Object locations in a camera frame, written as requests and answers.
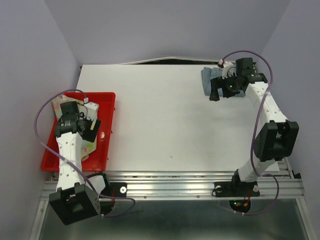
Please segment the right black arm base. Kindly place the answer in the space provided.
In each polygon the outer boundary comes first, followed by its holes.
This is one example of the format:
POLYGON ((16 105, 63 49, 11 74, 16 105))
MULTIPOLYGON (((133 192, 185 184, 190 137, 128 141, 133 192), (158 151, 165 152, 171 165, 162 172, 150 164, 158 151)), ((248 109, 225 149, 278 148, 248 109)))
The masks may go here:
POLYGON ((231 181, 216 181, 211 195, 217 198, 231 198, 229 205, 236 213, 247 214, 251 208, 251 197, 259 197, 257 181, 242 182, 238 175, 231 181))

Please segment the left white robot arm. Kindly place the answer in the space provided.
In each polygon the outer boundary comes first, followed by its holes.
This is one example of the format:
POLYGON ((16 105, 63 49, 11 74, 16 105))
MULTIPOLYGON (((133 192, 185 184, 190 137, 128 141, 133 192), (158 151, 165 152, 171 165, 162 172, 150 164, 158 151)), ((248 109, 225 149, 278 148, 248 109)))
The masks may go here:
POLYGON ((99 197, 108 196, 112 189, 104 173, 90 177, 90 183, 82 175, 82 144, 97 139, 101 125, 99 105, 68 101, 61 103, 60 108, 62 115, 54 129, 61 155, 59 177, 56 191, 49 195, 49 204, 67 226, 112 210, 110 206, 101 206, 99 201, 99 197))

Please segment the floral pastel skirt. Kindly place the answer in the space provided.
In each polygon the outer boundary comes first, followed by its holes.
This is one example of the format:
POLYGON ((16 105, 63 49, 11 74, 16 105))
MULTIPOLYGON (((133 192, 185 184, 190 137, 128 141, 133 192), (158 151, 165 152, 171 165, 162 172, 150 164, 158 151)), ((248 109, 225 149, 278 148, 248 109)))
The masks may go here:
MULTIPOLYGON (((83 100, 79 100, 79 99, 75 99, 75 98, 72 98, 72 97, 68 97, 66 95, 60 95, 58 97, 55 97, 51 103, 52 103, 52 107, 53 107, 53 110, 54 110, 54 113, 55 113, 55 117, 56 117, 56 120, 58 120, 61 116, 62 116, 62 110, 61 110, 61 104, 62 103, 66 103, 66 102, 77 102, 78 104, 78 109, 79 109, 79 112, 80 112, 80 116, 82 118, 86 118, 85 117, 85 110, 84 110, 84 104, 90 102, 88 99, 87 99, 87 102, 84 102, 83 100)), ((88 141, 85 141, 83 140, 82 141, 82 145, 81 145, 81 161, 85 161, 86 159, 89 158, 89 155, 94 152, 95 150, 97 149, 97 139, 95 139, 94 142, 88 142, 88 141)))

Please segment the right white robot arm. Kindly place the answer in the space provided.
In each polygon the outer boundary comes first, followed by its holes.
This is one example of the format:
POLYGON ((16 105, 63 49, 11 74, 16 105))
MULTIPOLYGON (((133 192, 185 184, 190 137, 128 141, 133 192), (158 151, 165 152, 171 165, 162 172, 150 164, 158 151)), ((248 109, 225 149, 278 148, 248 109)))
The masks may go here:
POLYGON ((230 182, 231 192, 242 195, 248 190, 248 183, 255 182, 267 168, 292 154, 299 125, 282 113, 270 93, 271 82, 256 71, 252 58, 240 58, 235 63, 221 59, 218 67, 222 75, 210 80, 209 99, 217 102, 220 93, 230 98, 243 92, 257 111, 249 160, 230 182))

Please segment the blue denim skirt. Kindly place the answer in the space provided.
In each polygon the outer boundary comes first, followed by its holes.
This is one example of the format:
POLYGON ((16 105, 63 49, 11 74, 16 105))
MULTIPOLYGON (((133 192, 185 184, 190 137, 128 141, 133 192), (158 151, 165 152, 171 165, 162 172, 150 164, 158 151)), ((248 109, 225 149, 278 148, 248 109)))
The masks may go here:
MULTIPOLYGON (((209 68, 204 67, 201 71, 201 82, 202 88, 205 96, 210 97, 211 93, 211 83, 210 80, 214 78, 222 78, 222 69, 218 67, 209 68)), ((222 89, 218 89, 219 98, 223 98, 222 89)))

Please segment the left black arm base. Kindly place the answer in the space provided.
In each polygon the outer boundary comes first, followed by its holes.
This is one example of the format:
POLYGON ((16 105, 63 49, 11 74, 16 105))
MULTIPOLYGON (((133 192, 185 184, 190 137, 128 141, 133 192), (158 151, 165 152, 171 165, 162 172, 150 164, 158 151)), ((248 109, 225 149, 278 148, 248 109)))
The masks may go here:
MULTIPOLYGON (((115 184, 111 184, 109 177, 105 172, 96 172, 87 175, 87 178, 94 186, 98 194, 109 196, 109 197, 121 197, 121 193, 117 192, 115 184)), ((115 206, 115 200, 101 201, 100 202, 100 213, 102 215, 108 215, 115 206)))

